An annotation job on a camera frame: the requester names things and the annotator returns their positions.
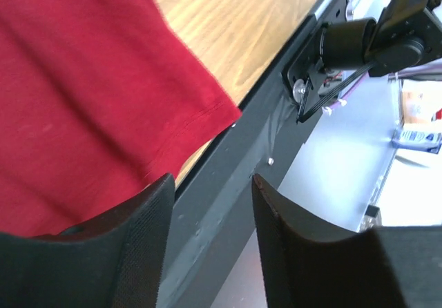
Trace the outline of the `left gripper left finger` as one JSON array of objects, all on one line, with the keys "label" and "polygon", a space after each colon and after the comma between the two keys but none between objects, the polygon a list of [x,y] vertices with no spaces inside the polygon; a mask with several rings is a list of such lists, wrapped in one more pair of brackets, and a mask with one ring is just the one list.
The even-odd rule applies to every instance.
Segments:
[{"label": "left gripper left finger", "polygon": [[57,235],[1,234],[2,307],[154,307],[175,201],[165,174]]}]

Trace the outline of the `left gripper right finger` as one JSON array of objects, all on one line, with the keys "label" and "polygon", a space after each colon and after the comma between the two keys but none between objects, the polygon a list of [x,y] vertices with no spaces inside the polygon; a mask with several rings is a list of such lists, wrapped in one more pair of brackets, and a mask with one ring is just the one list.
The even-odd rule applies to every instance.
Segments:
[{"label": "left gripper right finger", "polygon": [[353,232],[251,182],[269,307],[440,307],[441,228]]}]

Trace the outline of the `dark red t-shirt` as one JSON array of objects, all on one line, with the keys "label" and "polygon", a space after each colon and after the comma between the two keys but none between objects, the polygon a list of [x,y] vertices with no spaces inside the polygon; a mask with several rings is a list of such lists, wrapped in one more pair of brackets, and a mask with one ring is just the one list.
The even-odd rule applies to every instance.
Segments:
[{"label": "dark red t-shirt", "polygon": [[56,234],[240,117],[155,0],[1,0],[1,230]]}]

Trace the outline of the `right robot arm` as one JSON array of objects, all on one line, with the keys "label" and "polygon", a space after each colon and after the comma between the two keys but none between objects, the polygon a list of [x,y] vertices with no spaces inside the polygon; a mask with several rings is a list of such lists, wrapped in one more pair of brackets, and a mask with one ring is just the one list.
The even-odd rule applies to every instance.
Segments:
[{"label": "right robot arm", "polygon": [[441,0],[391,0],[378,20],[332,23],[320,38],[327,69],[368,69],[382,77],[441,58],[441,20],[433,10]]}]

